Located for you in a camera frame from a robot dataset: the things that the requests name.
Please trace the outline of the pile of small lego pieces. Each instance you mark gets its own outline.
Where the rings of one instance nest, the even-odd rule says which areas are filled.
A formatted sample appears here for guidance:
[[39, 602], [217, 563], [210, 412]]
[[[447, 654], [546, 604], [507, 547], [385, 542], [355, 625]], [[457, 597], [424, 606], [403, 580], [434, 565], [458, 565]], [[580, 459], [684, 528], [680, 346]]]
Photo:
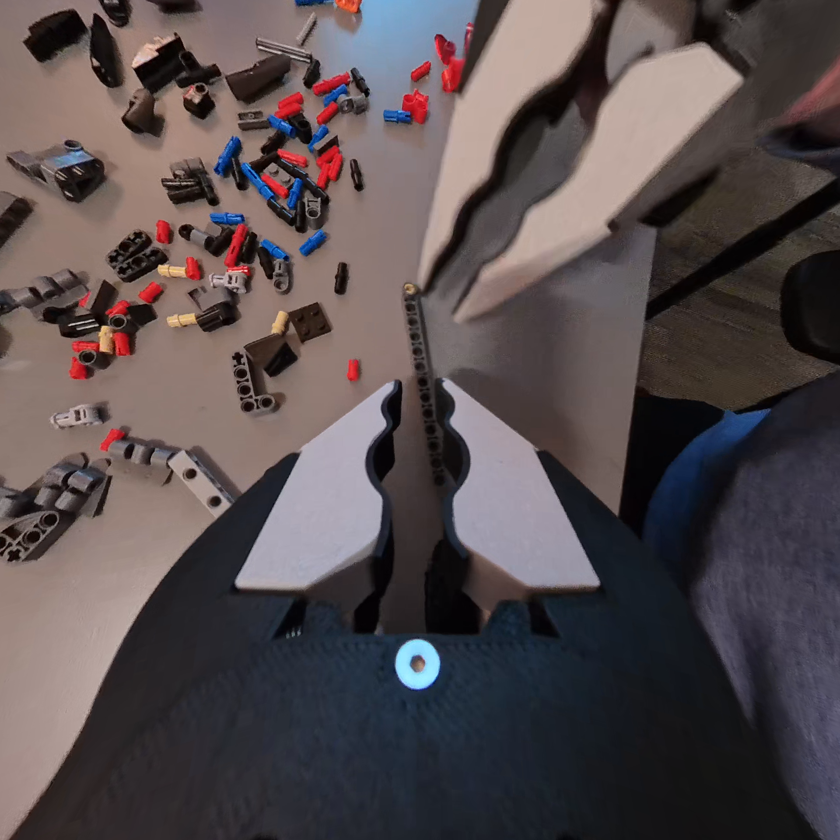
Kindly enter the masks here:
[[[30, 215], [2, 241], [2, 569], [80, 569], [141, 557], [190, 521], [118, 497], [111, 530], [82, 514], [92, 489], [41, 475], [66, 450], [106, 458], [104, 425], [49, 419], [90, 403], [169, 448], [213, 450], [234, 479], [283, 435], [315, 432], [380, 375], [402, 373], [391, 293], [413, 279], [434, 132], [382, 119], [433, 58], [454, 3], [372, 2], [319, 14], [302, 64], [294, 2], [2, 2], [2, 201]], [[298, 361], [238, 406], [230, 357], [272, 333]], [[347, 379], [359, 359], [360, 380]]]

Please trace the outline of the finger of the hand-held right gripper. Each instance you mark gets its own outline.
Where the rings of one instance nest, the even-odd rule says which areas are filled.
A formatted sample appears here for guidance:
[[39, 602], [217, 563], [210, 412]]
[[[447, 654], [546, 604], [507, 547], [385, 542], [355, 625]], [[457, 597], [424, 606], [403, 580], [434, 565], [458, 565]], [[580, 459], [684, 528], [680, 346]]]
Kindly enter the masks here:
[[609, 91], [572, 174], [530, 206], [501, 256], [483, 266], [454, 312], [480, 318], [599, 245], [742, 77], [697, 43], [635, 61]]
[[417, 285], [466, 292], [567, 175], [552, 129], [603, 58], [610, 2], [480, 2], [440, 159]]

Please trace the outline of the angled lego beam with panel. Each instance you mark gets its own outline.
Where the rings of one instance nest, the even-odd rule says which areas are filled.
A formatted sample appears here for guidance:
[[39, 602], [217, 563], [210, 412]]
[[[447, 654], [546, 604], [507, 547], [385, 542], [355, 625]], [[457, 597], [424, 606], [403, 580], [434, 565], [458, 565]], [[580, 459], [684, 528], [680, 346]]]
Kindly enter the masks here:
[[276, 333], [245, 344], [231, 354], [238, 406], [242, 414], [263, 417], [279, 410], [274, 393], [264, 388], [298, 361], [288, 340]]

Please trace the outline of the black stool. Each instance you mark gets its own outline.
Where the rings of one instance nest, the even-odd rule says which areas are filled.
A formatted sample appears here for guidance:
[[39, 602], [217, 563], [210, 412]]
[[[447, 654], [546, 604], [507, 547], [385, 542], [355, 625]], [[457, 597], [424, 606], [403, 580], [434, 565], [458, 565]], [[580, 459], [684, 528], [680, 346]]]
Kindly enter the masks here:
[[[647, 304], [645, 319], [658, 317], [770, 252], [785, 238], [832, 210], [838, 202], [839, 181], [835, 178], [657, 294]], [[839, 362], [838, 260], [837, 249], [800, 260], [785, 274], [780, 291], [780, 322], [787, 343], [798, 352], [831, 364]]]

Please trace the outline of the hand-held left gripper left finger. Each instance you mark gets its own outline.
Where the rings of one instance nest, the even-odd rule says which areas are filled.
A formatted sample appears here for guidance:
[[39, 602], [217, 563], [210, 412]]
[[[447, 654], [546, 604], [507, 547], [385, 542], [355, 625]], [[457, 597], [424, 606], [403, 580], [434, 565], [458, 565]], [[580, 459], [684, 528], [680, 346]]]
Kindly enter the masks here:
[[393, 380], [297, 453], [245, 563], [239, 591], [337, 606], [358, 633], [381, 624], [394, 563], [392, 504], [403, 384]]

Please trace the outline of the person's blue grey clothing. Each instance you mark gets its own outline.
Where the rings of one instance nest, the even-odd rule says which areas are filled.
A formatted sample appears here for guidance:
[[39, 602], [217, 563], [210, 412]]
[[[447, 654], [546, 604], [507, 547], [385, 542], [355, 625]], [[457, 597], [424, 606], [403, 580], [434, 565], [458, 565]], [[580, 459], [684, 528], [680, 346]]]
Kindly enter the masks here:
[[627, 514], [820, 838], [839, 820], [838, 372], [771, 407], [649, 397]]

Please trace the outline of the long black lego beam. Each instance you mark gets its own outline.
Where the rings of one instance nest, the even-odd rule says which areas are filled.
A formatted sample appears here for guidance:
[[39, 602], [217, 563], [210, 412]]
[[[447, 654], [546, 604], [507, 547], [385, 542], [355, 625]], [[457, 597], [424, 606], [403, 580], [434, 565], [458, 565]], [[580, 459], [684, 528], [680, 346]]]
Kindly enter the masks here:
[[448, 467], [447, 430], [441, 424], [444, 415], [438, 407], [437, 380], [427, 338], [421, 291], [413, 282], [407, 282], [402, 287], [402, 313], [419, 397], [423, 446], [432, 473], [433, 488], [442, 500], [451, 492], [455, 481]]

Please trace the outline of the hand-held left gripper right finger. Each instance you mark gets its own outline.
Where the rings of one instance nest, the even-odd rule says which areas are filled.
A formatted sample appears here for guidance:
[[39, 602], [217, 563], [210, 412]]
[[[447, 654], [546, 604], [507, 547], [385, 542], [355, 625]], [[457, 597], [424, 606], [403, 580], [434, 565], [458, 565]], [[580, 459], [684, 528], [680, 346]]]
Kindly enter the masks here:
[[437, 379], [435, 397], [448, 485], [427, 568], [427, 630], [472, 634], [499, 604], [598, 592], [535, 445], [450, 379]]

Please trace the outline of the person's right hand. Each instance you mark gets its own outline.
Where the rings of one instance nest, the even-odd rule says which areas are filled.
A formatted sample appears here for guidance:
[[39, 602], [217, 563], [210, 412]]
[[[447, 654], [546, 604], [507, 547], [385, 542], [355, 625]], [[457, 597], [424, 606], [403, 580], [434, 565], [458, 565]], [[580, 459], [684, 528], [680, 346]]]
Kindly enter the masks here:
[[839, 137], [839, 62], [774, 123], [774, 130], [799, 128], [826, 141]]

